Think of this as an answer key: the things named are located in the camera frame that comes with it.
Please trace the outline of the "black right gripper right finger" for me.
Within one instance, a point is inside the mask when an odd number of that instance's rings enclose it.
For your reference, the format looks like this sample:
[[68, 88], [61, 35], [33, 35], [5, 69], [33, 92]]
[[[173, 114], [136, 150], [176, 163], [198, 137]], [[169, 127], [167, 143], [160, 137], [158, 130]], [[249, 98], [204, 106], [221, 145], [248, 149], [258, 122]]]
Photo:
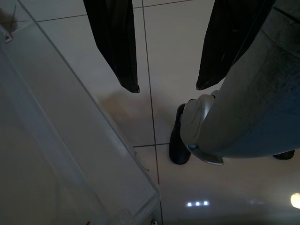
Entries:
[[247, 51], [275, 0], [215, 0], [202, 49], [197, 90], [226, 77]]

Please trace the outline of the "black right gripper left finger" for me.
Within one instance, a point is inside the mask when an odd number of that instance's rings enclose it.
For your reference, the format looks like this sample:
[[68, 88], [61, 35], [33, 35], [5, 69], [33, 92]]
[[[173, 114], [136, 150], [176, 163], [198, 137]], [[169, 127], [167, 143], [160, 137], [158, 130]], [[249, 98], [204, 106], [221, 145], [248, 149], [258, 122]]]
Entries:
[[83, 0], [98, 50], [131, 93], [140, 92], [137, 77], [132, 0]]

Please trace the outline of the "black robot foot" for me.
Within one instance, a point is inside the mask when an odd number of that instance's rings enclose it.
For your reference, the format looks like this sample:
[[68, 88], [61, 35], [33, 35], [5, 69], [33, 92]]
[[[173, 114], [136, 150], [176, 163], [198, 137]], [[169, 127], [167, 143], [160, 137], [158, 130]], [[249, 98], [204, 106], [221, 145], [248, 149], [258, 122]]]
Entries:
[[191, 156], [191, 153], [186, 148], [180, 136], [181, 128], [181, 115], [186, 104], [181, 104], [176, 112], [176, 119], [173, 130], [171, 132], [170, 141], [169, 141], [169, 158], [170, 160], [177, 165], [185, 164]]
[[295, 154], [295, 150], [292, 150], [292, 151], [273, 155], [273, 157], [278, 160], [290, 160], [293, 158], [294, 154]]

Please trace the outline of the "grey robot leg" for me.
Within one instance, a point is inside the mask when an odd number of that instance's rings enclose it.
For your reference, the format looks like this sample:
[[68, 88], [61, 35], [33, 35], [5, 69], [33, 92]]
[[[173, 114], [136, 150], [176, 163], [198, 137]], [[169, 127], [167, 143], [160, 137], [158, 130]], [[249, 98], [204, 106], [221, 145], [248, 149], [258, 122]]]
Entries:
[[180, 136], [191, 155], [222, 165], [300, 149], [300, 0], [275, 0], [218, 84], [185, 103]]

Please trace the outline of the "clear fridge door bin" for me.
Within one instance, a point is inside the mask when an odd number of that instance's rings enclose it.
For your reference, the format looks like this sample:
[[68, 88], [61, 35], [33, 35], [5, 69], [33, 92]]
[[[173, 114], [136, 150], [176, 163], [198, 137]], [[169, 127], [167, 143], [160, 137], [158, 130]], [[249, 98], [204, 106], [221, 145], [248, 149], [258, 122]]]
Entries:
[[157, 225], [158, 188], [21, 0], [0, 0], [0, 225]]

